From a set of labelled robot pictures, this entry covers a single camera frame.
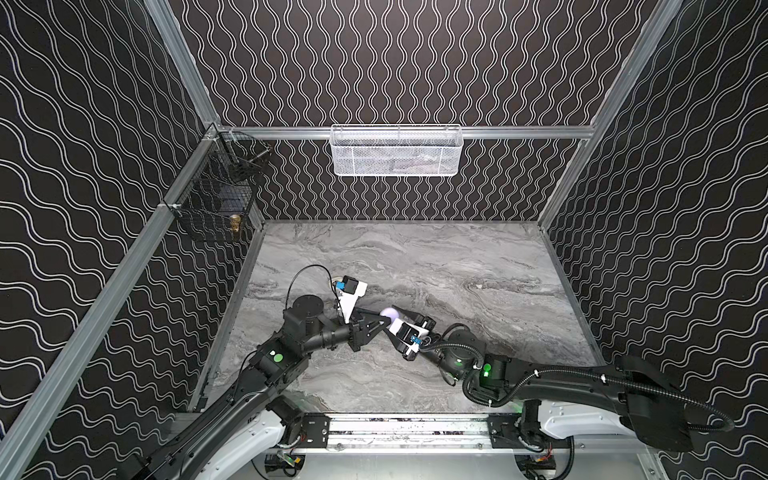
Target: metal bracket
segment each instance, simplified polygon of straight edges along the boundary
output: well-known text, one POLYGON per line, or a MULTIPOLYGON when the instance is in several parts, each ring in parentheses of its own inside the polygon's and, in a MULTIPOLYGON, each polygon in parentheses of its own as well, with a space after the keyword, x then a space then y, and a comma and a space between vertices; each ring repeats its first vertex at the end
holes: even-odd
POLYGON ((328 446, 328 431, 331 418, 322 413, 305 413, 301 430, 306 439, 296 447, 300 449, 324 449, 328 446))
MULTIPOLYGON (((520 419, 519 413, 488 414, 488 434, 491 436, 491 448, 494 449, 524 449, 525 444, 518 437, 515 423, 520 419)), ((552 442, 553 449, 566 449, 566 440, 552 442)))

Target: metal extrusion bar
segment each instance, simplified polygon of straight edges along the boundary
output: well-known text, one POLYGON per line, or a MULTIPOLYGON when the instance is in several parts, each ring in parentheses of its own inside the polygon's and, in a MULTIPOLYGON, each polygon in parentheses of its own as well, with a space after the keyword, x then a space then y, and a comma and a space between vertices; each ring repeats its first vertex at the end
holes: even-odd
MULTIPOLYGON (((260 140, 329 140, 330 127, 222 127, 221 132, 248 134, 260 140)), ((470 139, 514 138, 591 138, 594 128, 587 127, 462 127, 462 136, 470 139)))
POLYGON ((647 480, 670 480, 661 463, 658 450, 647 447, 645 452, 637 454, 637 459, 647 480))
POLYGON ((549 252, 549 258, 552 260, 554 270, 558 273, 558 277, 560 277, 560 283, 562 283, 563 290, 565 290, 565 296, 568 298, 568 302, 571 304, 571 308, 574 311, 574 315, 576 315, 576 320, 581 327, 584 338, 587 340, 589 350, 592 351, 595 362, 597 362, 598 365, 606 365, 603 354, 600 351, 600 346, 598 346, 598 341, 594 338, 592 330, 589 328, 587 318, 584 316, 584 312, 581 311, 581 304, 579 303, 578 298, 576 298, 576 293, 574 293, 573 287, 571 287, 571 282, 568 280, 568 276, 563 270, 563 266, 560 263, 558 254, 554 251, 554 245, 552 245, 552 242, 549 240, 549 236, 545 230, 541 230, 541 241, 544 243, 547 252, 549 252))
POLYGON ((603 139, 605 131, 614 121, 614 118, 621 109, 621 105, 627 99, 632 87, 640 77, 640 73, 645 68, 648 59, 659 45, 661 37, 667 31, 672 19, 680 10, 683 0, 659 0, 651 12, 650 17, 643 25, 637 40, 634 43, 632 52, 627 56, 619 75, 616 76, 613 85, 603 100, 603 104, 595 116, 592 124, 594 125, 594 134, 589 141, 581 142, 571 161, 568 162, 554 193, 549 197, 546 207, 541 212, 539 224, 548 230, 555 215, 565 202, 571 188, 586 167, 587 162, 592 157, 592 153, 597 145, 603 139))
POLYGON ((216 112, 213 102, 210 101, 208 89, 205 88, 203 78, 200 76, 192 53, 181 34, 179 21, 173 10, 170 9, 168 0, 144 0, 144 4, 163 38, 168 54, 179 71, 181 82, 190 95, 200 121, 204 125, 220 124, 219 114, 216 112))
POLYGON ((240 269, 240 275, 237 277, 235 287, 232 290, 232 295, 230 295, 230 300, 227 303, 227 309, 224 310, 224 315, 221 317, 216 339, 214 340, 214 344, 210 347, 210 352, 208 353, 208 358, 205 362, 205 367, 203 368, 203 375, 197 380, 197 387, 195 387, 194 394, 190 400, 189 410, 191 412, 197 407, 197 402, 203 394, 206 382, 213 376, 212 374, 218 368, 221 357, 224 355, 224 350, 227 348, 230 333, 232 333, 232 327, 237 318, 237 312, 240 311, 240 305, 243 304, 243 298, 245 297, 245 292, 248 288, 250 274, 256 266, 256 260, 259 256, 259 250, 261 250, 263 242, 264 230, 261 229, 258 230, 251 240, 250 246, 248 247, 248 253, 243 260, 243 267, 240 269))
MULTIPOLYGON (((215 141, 209 138, 210 134, 211 131, 197 145, 169 189, 165 199, 169 204, 178 200, 202 164, 215 141)), ((158 205, 11 425, 0 442, 0 478, 3 480, 18 480, 24 473, 173 221, 173 213, 164 204, 158 205)))
MULTIPOLYGON (((337 454, 527 454, 525 449, 493 448, 488 416, 465 414, 329 414, 328 444, 294 453, 337 454)), ((578 453, 638 453, 646 445, 628 435, 579 435, 578 453)), ((558 453, 565 449, 555 449, 558 453)))

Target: cable sleeve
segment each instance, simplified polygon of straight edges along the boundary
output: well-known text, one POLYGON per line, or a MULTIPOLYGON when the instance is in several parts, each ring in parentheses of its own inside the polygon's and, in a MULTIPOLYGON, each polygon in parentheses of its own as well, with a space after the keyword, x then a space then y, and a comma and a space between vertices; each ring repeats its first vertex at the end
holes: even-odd
POLYGON ((475 357, 475 362, 478 365, 481 365, 485 358, 483 357, 483 354, 480 350, 476 349, 472 345, 467 345, 466 343, 457 343, 457 342, 437 342, 433 343, 431 345, 427 345, 424 347, 419 347, 420 352, 431 352, 433 350, 440 350, 440 349, 462 349, 466 350, 467 352, 470 352, 472 356, 475 357))
POLYGON ((670 392, 655 386, 645 385, 643 383, 638 383, 638 382, 632 382, 631 380, 621 379, 614 376, 598 375, 588 370, 579 369, 579 368, 570 367, 570 366, 549 366, 549 367, 544 367, 542 369, 536 370, 535 372, 529 373, 526 376, 524 376, 522 379, 520 379, 515 384, 515 386, 512 387, 512 390, 510 390, 504 397, 502 397, 499 400, 484 402, 482 399, 479 399, 472 395, 472 392, 469 390, 469 387, 471 386, 471 384, 468 383, 468 381, 470 380, 469 377, 474 378, 477 375, 467 375, 467 377, 465 378, 465 384, 462 385, 462 391, 464 392, 464 395, 469 400, 471 400, 474 403, 477 403, 478 405, 498 408, 500 406, 503 406, 509 403, 509 401, 512 400, 515 397, 515 395, 517 395, 517 392, 520 391, 520 388, 522 388, 523 385, 528 383, 530 379, 534 378, 535 376, 539 376, 542 373, 553 373, 553 372, 565 373, 567 375, 573 375, 573 376, 582 376, 588 379, 598 380, 600 382, 612 382, 612 383, 615 383, 616 385, 621 385, 630 389, 635 389, 641 392, 667 397, 669 399, 677 400, 678 402, 697 406, 702 410, 712 412, 713 414, 720 417, 720 420, 723 423, 722 425, 688 424, 689 430, 694 430, 696 432, 729 432, 733 430, 733 428, 735 427, 733 420, 722 410, 708 403, 701 402, 696 399, 692 399, 691 397, 684 395, 683 393, 670 392))
POLYGON ((571 473, 571 469, 574 467, 574 457, 576 456, 576 447, 574 442, 574 437, 571 435, 568 437, 568 463, 565 464, 565 468, 562 472, 560 472, 560 475, 554 477, 552 480, 563 480, 565 477, 568 476, 569 473, 571 473))

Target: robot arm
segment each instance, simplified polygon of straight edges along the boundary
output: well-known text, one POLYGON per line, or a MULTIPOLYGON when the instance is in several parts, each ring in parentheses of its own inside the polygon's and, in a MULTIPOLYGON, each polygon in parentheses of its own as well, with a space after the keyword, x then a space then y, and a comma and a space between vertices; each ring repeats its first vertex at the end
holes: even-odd
POLYGON ((144 459, 134 480, 226 478, 221 467, 216 470, 217 463, 227 472, 236 471, 279 443, 275 439, 296 439, 302 414, 278 396, 306 370, 312 352, 342 343, 358 352, 389 325, 389 318, 367 310, 355 309, 348 323, 323 310, 317 296, 297 298, 283 311, 283 327, 251 353, 232 386, 181 434, 144 459))
POLYGON ((181 434, 141 459, 133 479, 227 478, 265 449, 291 448, 300 439, 303 413, 280 393, 306 369, 312 352, 342 343, 357 352, 382 331, 404 359, 424 356, 446 382, 461 382, 462 392, 475 403, 494 408, 525 400, 514 423, 501 422, 493 430, 495 445, 508 440, 544 449, 569 438, 572 450, 574 434, 618 433, 687 452, 693 448, 692 431, 733 428, 727 415, 686 397, 642 359, 625 356, 614 365, 594 367, 525 362, 486 351, 485 342, 462 324, 440 334, 433 319, 416 312, 393 307, 379 315, 356 308, 366 284, 351 277, 333 288, 339 297, 334 314, 323 312, 317 296, 296 299, 283 311, 283 327, 251 353, 233 385, 181 434), (707 409, 722 422, 688 424, 685 404, 707 409))
POLYGON ((490 353, 467 326, 454 324, 442 335, 435 321, 398 307, 382 311, 392 319, 386 334, 403 358, 418 354, 438 366, 446 382, 462 382, 464 395, 492 408, 523 402, 523 422, 514 432, 539 448, 574 434, 635 435, 646 445, 672 452, 693 449, 692 431, 731 430, 733 420, 706 403, 686 397, 643 359, 624 356, 592 367, 545 365, 490 353), (685 405, 721 418, 719 425, 691 425, 685 405))

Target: black cable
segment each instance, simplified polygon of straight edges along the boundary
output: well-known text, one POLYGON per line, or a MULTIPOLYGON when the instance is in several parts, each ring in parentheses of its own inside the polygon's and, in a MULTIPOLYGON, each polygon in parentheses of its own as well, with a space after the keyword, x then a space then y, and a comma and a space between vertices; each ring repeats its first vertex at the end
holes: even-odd
POLYGON ((248 359, 254 353, 256 353, 258 351, 259 351, 259 349, 255 349, 254 351, 252 351, 248 355, 245 355, 245 358, 243 359, 243 362, 240 364, 240 371, 237 373, 237 379, 235 380, 235 390, 233 390, 233 393, 232 393, 232 400, 234 400, 236 395, 237 395, 237 387, 240 385, 240 377, 243 375, 243 369, 245 369, 245 362, 247 362, 248 359))
POLYGON ((320 265, 320 264, 318 264, 318 263, 313 263, 312 265, 307 265, 307 266, 305 266, 304 268, 302 268, 301 270, 299 270, 298 272, 296 272, 296 275, 294 275, 294 276, 293 276, 293 279, 290 281, 290 285, 288 286, 288 293, 286 293, 286 310, 288 310, 288 299, 289 299, 289 297, 290 297, 290 289, 293 287, 293 282, 295 282, 295 281, 296 281, 296 278, 298 278, 298 277, 299 277, 299 275, 301 275, 301 273, 302 273, 304 270, 306 270, 306 269, 308 269, 308 268, 312 268, 313 266, 317 266, 318 268, 322 268, 323 270, 325 270, 325 271, 326 271, 326 273, 328 273, 328 281, 329 281, 329 284, 330 284, 330 287, 331 287, 331 291, 333 292, 333 296, 336 298, 336 302, 337 302, 337 304, 339 303, 339 294, 338 294, 338 293, 336 293, 336 289, 335 289, 335 288, 333 288, 333 277, 331 277, 331 272, 330 272, 330 270, 328 270, 327 268, 325 268, 323 265, 320 265))
POLYGON ((474 357, 475 361, 478 365, 481 365, 483 361, 485 360, 483 358, 482 352, 478 349, 476 349, 472 345, 467 345, 466 343, 458 343, 458 342, 446 342, 441 341, 437 343, 433 343, 432 345, 427 345, 423 347, 419 347, 420 352, 431 352, 433 350, 439 350, 439 349, 462 349, 470 352, 474 357))
POLYGON ((515 397, 517 392, 526 383, 528 383, 529 380, 531 380, 536 376, 540 376, 542 373, 552 373, 552 372, 564 373, 566 375, 573 375, 573 376, 583 376, 588 379, 593 379, 593 380, 597 380, 605 383, 612 382, 612 383, 615 383, 616 385, 624 386, 629 389, 640 390, 641 392, 667 397, 669 399, 677 400, 678 402, 682 402, 682 403, 689 403, 693 406, 699 407, 700 409, 707 410, 708 412, 714 413, 715 415, 719 416, 720 420, 723 422, 722 425, 696 425, 696 424, 689 423, 688 424, 689 430, 694 430, 696 432, 729 432, 733 430, 733 427, 735 426, 735 424, 733 423, 733 420, 728 415, 726 415, 726 413, 723 412, 722 410, 708 403, 704 403, 704 402, 700 402, 699 400, 692 399, 691 397, 684 395, 683 393, 669 392, 665 389, 660 389, 655 386, 645 385, 643 383, 638 383, 638 382, 632 382, 631 380, 620 379, 614 376, 598 375, 597 373, 594 373, 585 369, 571 367, 571 366, 548 366, 540 370, 535 370, 534 372, 529 373, 526 376, 524 376, 522 379, 520 379, 515 384, 515 386, 512 387, 512 390, 510 390, 509 393, 507 393, 503 398, 499 400, 493 400, 493 401, 485 401, 485 400, 479 399, 474 395, 472 395, 472 392, 470 392, 469 387, 471 385, 471 381, 474 380, 475 377, 479 379, 479 370, 475 370, 474 372, 468 374, 464 378, 464 383, 462 384, 462 391, 464 392, 464 395, 469 400, 471 400, 474 403, 477 403, 478 405, 498 408, 500 406, 503 406, 509 403, 509 401, 515 397))
POLYGON ((255 463, 253 463, 253 459, 251 459, 251 460, 250 460, 250 464, 251 464, 251 465, 253 465, 253 469, 254 469, 254 470, 256 470, 256 473, 258 473, 258 474, 259 474, 259 476, 260 476, 261 478, 263 478, 264 480, 269 480, 269 479, 268 479, 267 477, 265 477, 264 475, 261 475, 261 472, 259 472, 259 469, 258 469, 258 468, 256 468, 256 464, 255 464, 255 463))
POLYGON ((453 329, 458 329, 460 326, 463 326, 464 328, 469 330, 469 327, 466 326, 464 323, 452 323, 452 324, 448 325, 448 328, 445 329, 445 332, 442 333, 442 338, 447 339, 448 338, 448 334, 451 331, 453 331, 453 329))
POLYGON ((560 472, 560 475, 554 477, 552 480, 563 480, 568 476, 569 473, 571 473, 571 469, 574 466, 574 457, 576 456, 576 448, 573 435, 568 437, 568 452, 568 463, 565 465, 565 469, 560 472))

